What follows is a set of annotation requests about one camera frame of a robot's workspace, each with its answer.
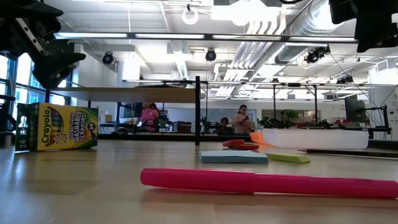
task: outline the pink shirt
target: pink shirt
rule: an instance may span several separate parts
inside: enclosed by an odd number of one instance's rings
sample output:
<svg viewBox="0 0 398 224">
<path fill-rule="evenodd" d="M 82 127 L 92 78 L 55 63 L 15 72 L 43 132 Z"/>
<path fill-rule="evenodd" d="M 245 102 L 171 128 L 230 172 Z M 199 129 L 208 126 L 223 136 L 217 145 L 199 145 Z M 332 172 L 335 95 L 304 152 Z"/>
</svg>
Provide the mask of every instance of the pink shirt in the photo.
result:
<svg viewBox="0 0 398 224">
<path fill-rule="evenodd" d="M 159 116 L 157 110 L 155 110 L 155 109 L 148 109 L 148 110 L 143 109 L 142 110 L 142 115 L 141 115 L 141 122 L 144 123 L 146 121 L 153 121 L 153 120 L 156 119 L 157 116 Z M 153 124 L 154 124 L 153 122 L 147 122 L 146 123 L 146 128 L 149 131 L 155 131 L 155 127 L 151 127 Z"/>
</svg>

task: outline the red tape roll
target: red tape roll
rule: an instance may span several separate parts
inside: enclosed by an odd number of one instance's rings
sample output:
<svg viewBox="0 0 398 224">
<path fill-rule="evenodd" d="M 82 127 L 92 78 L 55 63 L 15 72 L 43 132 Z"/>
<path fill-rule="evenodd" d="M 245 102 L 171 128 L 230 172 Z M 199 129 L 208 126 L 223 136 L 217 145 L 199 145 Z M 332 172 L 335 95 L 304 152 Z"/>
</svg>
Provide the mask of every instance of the red tape roll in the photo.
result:
<svg viewBox="0 0 398 224">
<path fill-rule="evenodd" d="M 223 146 L 229 147 L 229 146 L 240 146 L 244 144 L 244 140 L 242 139 L 235 139 L 235 140 L 229 140 L 223 142 Z"/>
<path fill-rule="evenodd" d="M 230 149 L 239 149 L 239 150 L 255 150 L 259 149 L 260 146 L 257 143 L 244 143 L 238 146 L 228 146 Z"/>
</svg>

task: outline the crayola logo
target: crayola logo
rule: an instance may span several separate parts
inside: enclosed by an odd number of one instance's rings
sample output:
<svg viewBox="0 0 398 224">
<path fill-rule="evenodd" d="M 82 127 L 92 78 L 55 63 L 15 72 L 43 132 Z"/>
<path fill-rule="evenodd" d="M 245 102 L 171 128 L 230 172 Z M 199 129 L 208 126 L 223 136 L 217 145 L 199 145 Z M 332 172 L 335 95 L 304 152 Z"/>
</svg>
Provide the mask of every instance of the crayola logo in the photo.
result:
<svg viewBox="0 0 398 224">
<path fill-rule="evenodd" d="M 50 131 L 51 131 L 51 124 L 50 124 L 50 117 L 51 117 L 51 111 L 50 110 L 44 110 L 44 134 L 42 137 L 42 143 L 47 143 L 50 140 Z"/>
</svg>

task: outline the crayon box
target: crayon box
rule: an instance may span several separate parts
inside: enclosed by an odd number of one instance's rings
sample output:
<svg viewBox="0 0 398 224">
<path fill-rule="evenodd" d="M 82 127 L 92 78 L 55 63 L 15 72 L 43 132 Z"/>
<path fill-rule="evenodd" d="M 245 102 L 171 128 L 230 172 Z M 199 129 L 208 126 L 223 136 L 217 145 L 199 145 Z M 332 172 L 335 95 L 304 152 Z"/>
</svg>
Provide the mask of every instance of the crayon box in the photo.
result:
<svg viewBox="0 0 398 224">
<path fill-rule="evenodd" d="M 16 151 L 82 149 L 98 143 L 98 108 L 18 103 Z"/>
</svg>

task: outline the pink marker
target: pink marker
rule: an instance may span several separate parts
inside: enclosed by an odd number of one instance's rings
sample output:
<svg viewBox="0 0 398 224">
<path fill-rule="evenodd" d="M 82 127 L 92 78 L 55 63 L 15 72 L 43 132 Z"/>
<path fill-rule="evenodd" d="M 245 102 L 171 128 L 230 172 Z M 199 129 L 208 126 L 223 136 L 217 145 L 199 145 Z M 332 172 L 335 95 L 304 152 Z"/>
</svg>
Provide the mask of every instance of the pink marker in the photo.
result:
<svg viewBox="0 0 398 224">
<path fill-rule="evenodd" d="M 397 198 L 398 182 L 336 177 L 256 174 L 226 170 L 145 168 L 141 183 L 173 189 Z"/>
</svg>

